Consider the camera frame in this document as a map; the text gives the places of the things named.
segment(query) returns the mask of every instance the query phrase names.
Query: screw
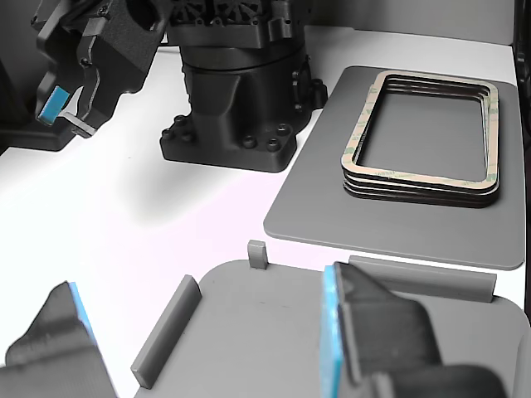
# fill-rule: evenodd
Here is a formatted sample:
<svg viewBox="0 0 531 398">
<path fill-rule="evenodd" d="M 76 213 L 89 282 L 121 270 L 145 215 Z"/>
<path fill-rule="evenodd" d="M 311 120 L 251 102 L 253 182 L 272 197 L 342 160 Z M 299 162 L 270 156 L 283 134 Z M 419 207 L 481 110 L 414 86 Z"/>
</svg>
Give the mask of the screw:
<svg viewBox="0 0 531 398">
<path fill-rule="evenodd" d="M 92 66 L 92 62 L 90 62 L 86 58 L 81 58 L 80 59 L 80 65 L 83 66 L 84 68 L 90 68 Z"/>
<path fill-rule="evenodd" d="M 181 140 L 185 143 L 191 143 L 195 139 L 195 135 L 191 131 L 183 131 Z"/>
<path fill-rule="evenodd" d="M 243 148 L 245 149 L 253 149 L 256 144 L 256 138 L 254 138 L 252 135 L 247 135 L 243 138 Z"/>
<path fill-rule="evenodd" d="M 280 149 L 280 147 L 281 147 L 280 141 L 277 138 L 271 138 L 267 142 L 267 150 L 269 152 L 276 152 Z"/>
<path fill-rule="evenodd" d="M 173 139 L 174 136 L 175 136 L 175 134 L 173 134 L 173 131 L 170 130 L 170 129 L 165 129 L 163 131 L 163 140 L 165 140 L 165 141 Z"/>
<path fill-rule="evenodd" d="M 101 6 L 98 10 L 98 17 L 107 17 L 109 14 L 109 6 Z"/>
<path fill-rule="evenodd" d="M 289 124 L 281 123 L 276 128 L 276 132 L 280 136 L 285 136 L 285 135 L 290 135 L 293 132 L 293 129 L 291 128 L 291 126 Z"/>
<path fill-rule="evenodd" d="M 175 122 L 177 126 L 182 127 L 186 124 L 186 116 L 182 116 L 181 114 L 179 116 L 175 116 L 173 122 Z"/>
</svg>

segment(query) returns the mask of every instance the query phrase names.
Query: gray base plate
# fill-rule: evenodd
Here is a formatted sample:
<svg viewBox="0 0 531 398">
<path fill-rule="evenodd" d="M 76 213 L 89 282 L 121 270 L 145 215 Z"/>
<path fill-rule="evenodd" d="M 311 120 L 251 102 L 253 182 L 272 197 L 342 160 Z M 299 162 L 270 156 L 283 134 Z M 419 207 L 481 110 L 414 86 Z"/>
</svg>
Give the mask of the gray base plate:
<svg viewBox="0 0 531 398">
<path fill-rule="evenodd" d="M 278 239 L 417 260 L 516 269 L 524 262 L 524 154 L 516 88 L 500 97 L 500 195 L 484 209 L 371 201 L 342 187 L 340 158 L 383 69 L 345 70 L 265 221 Z M 444 177 L 482 177 L 480 106 L 389 95 L 363 164 Z"/>
<path fill-rule="evenodd" d="M 280 265 L 252 269 L 247 260 L 216 267 L 153 388 L 136 398 L 319 398 L 321 278 Z M 487 366 L 509 396 L 529 398 L 531 341 L 520 308 L 504 298 L 402 295 L 426 306 L 444 363 Z"/>
</svg>

